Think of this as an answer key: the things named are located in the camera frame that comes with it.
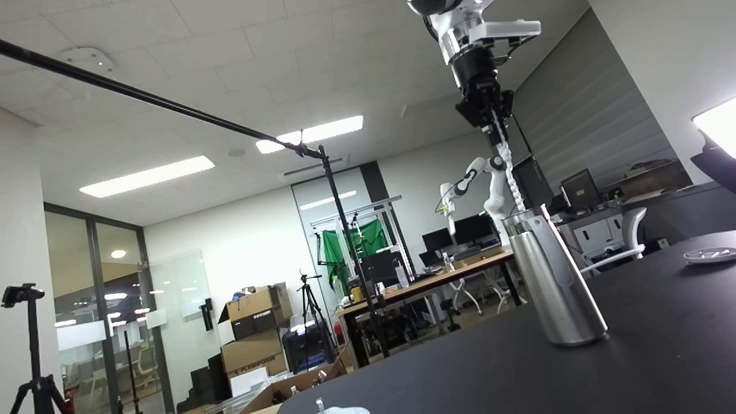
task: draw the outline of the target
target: tripod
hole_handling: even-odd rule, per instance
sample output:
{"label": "tripod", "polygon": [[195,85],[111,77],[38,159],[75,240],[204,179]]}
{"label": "tripod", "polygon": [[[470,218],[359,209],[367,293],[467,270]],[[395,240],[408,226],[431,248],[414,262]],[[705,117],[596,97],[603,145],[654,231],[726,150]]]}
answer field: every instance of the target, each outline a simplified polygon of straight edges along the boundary
{"label": "tripod", "polygon": [[53,385],[53,376],[42,377],[36,300],[42,300],[44,293],[34,289],[33,286],[34,283],[12,286],[3,294],[5,309],[14,309],[18,302],[28,302],[28,339],[33,369],[33,380],[18,386],[15,402],[10,412],[18,414],[28,392],[33,393],[33,406],[36,414],[53,414],[53,406],[59,412],[68,412],[61,393]]}
{"label": "tripod", "polygon": [[332,335],[326,331],[326,320],[322,315],[322,309],[320,309],[320,303],[316,300],[312,287],[308,286],[308,279],[320,279],[320,277],[301,273],[301,287],[298,287],[298,293],[301,293],[301,322],[305,326],[305,317],[308,315],[312,317],[312,322],[317,326],[317,334],[320,334],[322,353],[326,354],[328,361],[333,361],[336,360],[333,340],[332,340]]}

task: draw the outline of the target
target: metal cylinder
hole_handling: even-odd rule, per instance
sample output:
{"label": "metal cylinder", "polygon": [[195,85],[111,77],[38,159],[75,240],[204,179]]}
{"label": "metal cylinder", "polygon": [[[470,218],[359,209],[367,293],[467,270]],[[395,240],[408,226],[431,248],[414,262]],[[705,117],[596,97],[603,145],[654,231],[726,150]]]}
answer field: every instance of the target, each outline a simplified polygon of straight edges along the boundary
{"label": "metal cylinder", "polygon": [[526,217],[511,247],[549,343],[577,347],[605,339],[607,325],[554,226]]}

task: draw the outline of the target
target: table surface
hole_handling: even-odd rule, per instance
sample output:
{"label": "table surface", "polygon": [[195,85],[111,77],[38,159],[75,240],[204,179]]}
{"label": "table surface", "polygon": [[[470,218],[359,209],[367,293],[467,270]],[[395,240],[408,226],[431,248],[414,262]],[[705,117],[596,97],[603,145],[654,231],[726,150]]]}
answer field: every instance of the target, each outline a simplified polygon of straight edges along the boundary
{"label": "table surface", "polygon": [[609,339],[551,347],[533,306],[416,346],[308,388],[283,414],[390,412],[733,412],[736,262],[688,268],[682,254],[736,247],[736,233],[680,241],[593,279]]}
{"label": "table surface", "polygon": [[[410,287],[388,289],[385,294],[385,300],[386,300],[386,303],[400,302],[400,300],[418,294],[424,289],[432,289],[436,286],[443,286],[443,283],[451,283],[456,279],[470,277],[470,273],[473,273],[473,271],[479,271],[482,268],[496,265],[496,262],[501,262],[505,257],[512,257],[512,250],[509,250],[509,248],[482,250],[475,257],[459,261],[452,271],[439,271],[435,277],[426,277],[426,279],[412,283]],[[343,309],[341,314],[343,315],[352,315],[352,314],[363,314],[365,309],[367,309],[367,303],[360,302],[360,303],[355,303],[350,309]]]}

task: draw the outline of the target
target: ceiling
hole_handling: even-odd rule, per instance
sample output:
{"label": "ceiling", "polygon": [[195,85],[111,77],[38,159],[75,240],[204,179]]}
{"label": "ceiling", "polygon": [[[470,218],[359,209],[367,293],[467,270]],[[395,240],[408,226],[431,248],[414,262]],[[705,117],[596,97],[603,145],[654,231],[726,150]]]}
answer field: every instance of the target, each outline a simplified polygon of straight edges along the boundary
{"label": "ceiling", "polygon": [[[472,134],[436,44],[403,0],[0,0],[0,40],[58,58],[97,47],[111,78],[232,122],[286,134],[345,115],[365,128],[324,147],[336,168]],[[518,87],[587,0],[500,0],[494,19],[539,19],[542,36],[501,70]],[[38,127],[44,199],[151,226],[316,177],[311,159],[0,58],[0,109]],[[216,168],[106,200],[81,186],[207,155]]]}

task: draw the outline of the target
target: ceiling light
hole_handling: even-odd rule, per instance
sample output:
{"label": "ceiling light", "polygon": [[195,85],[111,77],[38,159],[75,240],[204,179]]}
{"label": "ceiling light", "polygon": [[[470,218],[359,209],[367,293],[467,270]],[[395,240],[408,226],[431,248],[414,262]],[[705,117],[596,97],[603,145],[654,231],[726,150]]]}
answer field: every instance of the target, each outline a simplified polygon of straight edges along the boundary
{"label": "ceiling light", "polygon": [[55,322],[55,326],[59,330],[59,326],[74,326],[75,325],[75,320],[59,320],[59,322]]}
{"label": "ceiling light", "polygon": [[122,248],[115,248],[115,250],[111,254],[113,261],[122,261],[124,256],[127,256],[127,250],[122,250]]}
{"label": "ceiling light", "polygon": [[158,168],[149,168],[149,171],[141,171],[141,173],[132,173],[132,174],[122,174],[115,179],[106,179],[106,182],[97,182],[90,186],[83,186],[78,192],[91,196],[91,199],[111,199],[117,193],[127,193],[127,192],[136,192],[142,186],[151,186],[151,184],[160,184],[160,182],[171,182],[171,179],[179,179],[187,174],[195,174],[202,171],[214,168],[214,164],[207,157],[193,157],[193,159],[184,159],[176,164],[166,164]]}
{"label": "ceiling light", "polygon": [[[360,128],[363,128],[363,115],[355,115],[355,117],[343,117],[343,120],[336,120],[336,122],[308,127],[304,132],[289,132],[289,134],[283,134],[283,135],[276,135],[276,138],[283,141],[283,142],[298,145],[298,142],[328,141],[328,138],[355,134],[355,132],[360,132]],[[273,141],[257,141],[256,147],[257,147],[259,155],[273,155],[273,153],[283,150],[283,145],[279,145]]]}
{"label": "ceiling light", "polygon": [[736,99],[696,115],[693,125],[736,159]]}
{"label": "ceiling light", "polygon": [[106,302],[122,302],[127,296],[129,296],[127,293],[111,293],[111,294],[106,294]]}
{"label": "ceiling light", "polygon": [[[337,199],[345,200],[345,199],[352,199],[352,196],[356,196],[356,192],[341,193]],[[301,211],[317,209],[317,207],[328,205],[328,203],[333,203],[333,199],[322,199],[322,200],[316,200],[316,203],[305,203],[305,205],[298,205],[298,209]]]}

